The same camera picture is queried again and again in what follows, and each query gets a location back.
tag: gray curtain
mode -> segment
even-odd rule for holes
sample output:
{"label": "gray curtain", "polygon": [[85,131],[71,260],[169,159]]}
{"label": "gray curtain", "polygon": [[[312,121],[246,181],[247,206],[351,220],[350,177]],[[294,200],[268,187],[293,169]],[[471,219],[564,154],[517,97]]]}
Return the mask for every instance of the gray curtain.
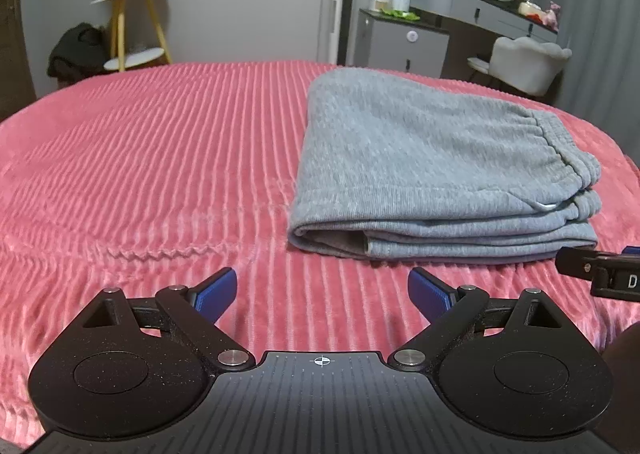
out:
{"label": "gray curtain", "polygon": [[[536,0],[543,9],[550,0]],[[640,165],[640,0],[552,0],[574,55],[556,106],[608,133]]]}

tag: pink figurine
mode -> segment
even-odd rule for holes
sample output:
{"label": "pink figurine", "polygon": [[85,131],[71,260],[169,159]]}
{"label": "pink figurine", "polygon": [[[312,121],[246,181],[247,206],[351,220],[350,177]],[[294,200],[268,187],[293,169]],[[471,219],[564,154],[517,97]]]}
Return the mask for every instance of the pink figurine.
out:
{"label": "pink figurine", "polygon": [[558,31],[558,13],[560,12],[560,5],[551,2],[551,8],[546,11],[545,17],[542,19],[542,24],[545,27],[551,28],[551,30]]}

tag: pink blanket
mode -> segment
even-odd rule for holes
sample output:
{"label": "pink blanket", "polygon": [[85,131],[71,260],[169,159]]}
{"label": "pink blanket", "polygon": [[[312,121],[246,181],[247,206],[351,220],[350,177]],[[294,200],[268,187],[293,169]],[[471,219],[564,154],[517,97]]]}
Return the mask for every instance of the pink blanket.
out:
{"label": "pink blanket", "polygon": [[[406,294],[411,265],[305,254],[287,214],[305,133],[310,62],[179,64],[86,80],[0,125],[0,437],[41,433],[26,381],[38,356],[100,288],[148,297],[231,266],[238,301],[220,327],[267,349],[381,350],[425,321]],[[523,99],[411,76],[454,92]],[[600,248],[640,244],[636,168],[604,133],[554,110],[597,156]],[[598,348],[640,320],[640,304],[594,299],[552,261],[429,265],[494,297],[543,288]]]}

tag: white chair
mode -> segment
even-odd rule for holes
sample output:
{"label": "white chair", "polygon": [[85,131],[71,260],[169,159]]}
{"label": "white chair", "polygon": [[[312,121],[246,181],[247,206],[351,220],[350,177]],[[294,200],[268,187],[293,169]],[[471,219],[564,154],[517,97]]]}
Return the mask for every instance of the white chair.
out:
{"label": "white chair", "polygon": [[474,75],[485,73],[529,96],[542,97],[571,56],[570,49],[562,49],[555,43],[538,43],[531,38],[498,38],[491,62],[470,57],[467,63]]}

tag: metal screw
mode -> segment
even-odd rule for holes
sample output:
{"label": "metal screw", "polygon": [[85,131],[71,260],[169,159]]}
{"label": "metal screw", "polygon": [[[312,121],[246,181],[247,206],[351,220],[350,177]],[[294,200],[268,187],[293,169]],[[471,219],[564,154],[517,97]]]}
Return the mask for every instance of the metal screw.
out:
{"label": "metal screw", "polygon": [[218,355],[218,362],[225,366],[241,366],[249,360],[249,354],[246,351],[237,349],[228,349]]}
{"label": "metal screw", "polygon": [[396,362],[403,366],[419,366],[422,364],[426,357],[424,353],[415,349],[402,349],[394,355]]}

